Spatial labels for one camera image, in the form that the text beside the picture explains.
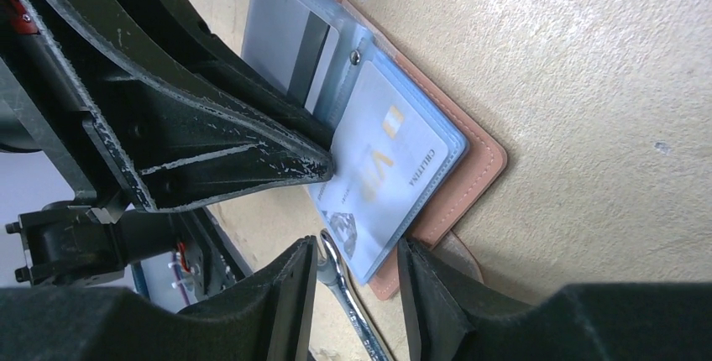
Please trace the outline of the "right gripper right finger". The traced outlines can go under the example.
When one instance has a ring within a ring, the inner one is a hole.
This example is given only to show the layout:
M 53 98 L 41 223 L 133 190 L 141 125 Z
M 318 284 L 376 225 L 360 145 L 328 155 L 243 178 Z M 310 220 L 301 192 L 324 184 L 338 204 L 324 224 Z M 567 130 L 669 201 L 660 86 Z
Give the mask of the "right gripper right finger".
M 397 262 L 413 360 L 708 360 L 711 285 L 571 284 L 532 306 L 403 238 Z

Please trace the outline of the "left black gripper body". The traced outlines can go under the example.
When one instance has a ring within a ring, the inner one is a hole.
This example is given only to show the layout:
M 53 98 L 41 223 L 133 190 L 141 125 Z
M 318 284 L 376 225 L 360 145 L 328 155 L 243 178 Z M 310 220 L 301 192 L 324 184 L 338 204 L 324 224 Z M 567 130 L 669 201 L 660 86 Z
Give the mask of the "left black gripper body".
M 181 245 L 180 217 L 130 209 L 92 115 L 64 110 L 44 77 L 10 58 L 1 60 L 1 151 L 44 153 L 73 191 L 7 225 L 24 249 L 18 282 L 101 284 Z

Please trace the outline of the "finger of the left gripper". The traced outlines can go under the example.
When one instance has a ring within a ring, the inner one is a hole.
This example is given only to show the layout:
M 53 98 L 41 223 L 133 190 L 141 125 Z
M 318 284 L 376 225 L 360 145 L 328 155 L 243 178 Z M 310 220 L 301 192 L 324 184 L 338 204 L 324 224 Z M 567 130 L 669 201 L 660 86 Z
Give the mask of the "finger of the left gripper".
M 117 0 L 1 0 L 1 60 L 92 115 L 129 205 L 184 212 L 329 180 L 328 149 L 196 76 Z
M 328 149 L 333 130 L 298 107 L 213 34 L 189 0 L 117 0 L 141 29 L 196 76 Z

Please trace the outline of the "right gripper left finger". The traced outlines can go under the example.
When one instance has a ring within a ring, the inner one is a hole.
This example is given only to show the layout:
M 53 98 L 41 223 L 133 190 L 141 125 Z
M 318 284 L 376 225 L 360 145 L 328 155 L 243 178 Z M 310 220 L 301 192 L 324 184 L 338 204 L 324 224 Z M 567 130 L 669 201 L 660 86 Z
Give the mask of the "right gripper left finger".
M 304 360 L 317 241 L 296 240 L 263 269 L 172 313 L 122 288 L 1 292 L 4 360 Z

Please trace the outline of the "brown leather card holder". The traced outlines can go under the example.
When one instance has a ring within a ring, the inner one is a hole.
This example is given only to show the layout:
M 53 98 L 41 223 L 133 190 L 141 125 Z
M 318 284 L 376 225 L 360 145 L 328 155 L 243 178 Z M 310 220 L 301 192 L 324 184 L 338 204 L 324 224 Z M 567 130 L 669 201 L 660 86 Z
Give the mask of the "brown leather card holder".
M 348 0 L 250 0 L 241 56 L 334 131 L 335 174 L 306 189 L 352 276 L 384 301 L 397 240 L 447 236 L 505 149 Z

